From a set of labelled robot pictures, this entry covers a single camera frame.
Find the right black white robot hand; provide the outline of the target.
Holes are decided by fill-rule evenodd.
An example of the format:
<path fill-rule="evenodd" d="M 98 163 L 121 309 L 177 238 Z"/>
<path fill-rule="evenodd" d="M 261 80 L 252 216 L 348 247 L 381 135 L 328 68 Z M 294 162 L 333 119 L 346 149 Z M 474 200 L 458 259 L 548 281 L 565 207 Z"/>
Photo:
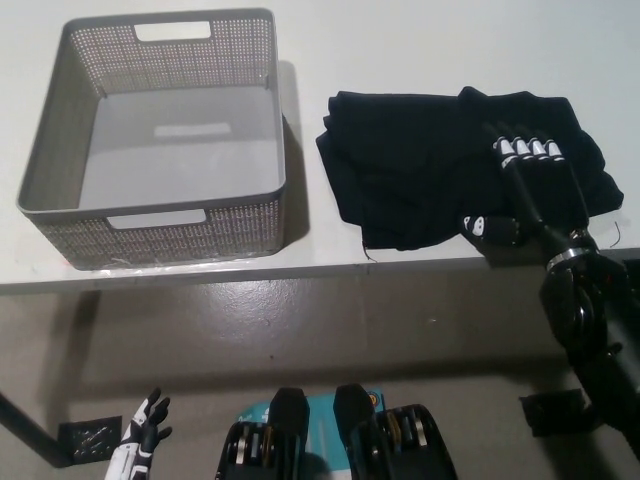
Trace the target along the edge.
<path fill-rule="evenodd" d="M 464 215 L 463 237 L 476 247 L 520 247 L 532 241 L 545 261 L 570 250 L 596 251 L 584 196 L 557 141 L 523 125 L 485 122 L 483 129 L 492 140 L 510 212 Z"/>

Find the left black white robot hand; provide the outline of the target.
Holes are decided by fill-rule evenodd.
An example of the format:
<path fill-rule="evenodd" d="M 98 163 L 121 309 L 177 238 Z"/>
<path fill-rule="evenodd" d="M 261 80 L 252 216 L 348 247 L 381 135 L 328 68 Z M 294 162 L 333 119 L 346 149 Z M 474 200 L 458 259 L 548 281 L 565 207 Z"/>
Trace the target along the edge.
<path fill-rule="evenodd" d="M 150 478 L 154 452 L 172 433 L 169 426 L 161 428 L 168 416 L 169 405 L 169 397 L 161 399 L 160 388 L 155 388 L 145 398 L 112 453 L 105 480 Z"/>

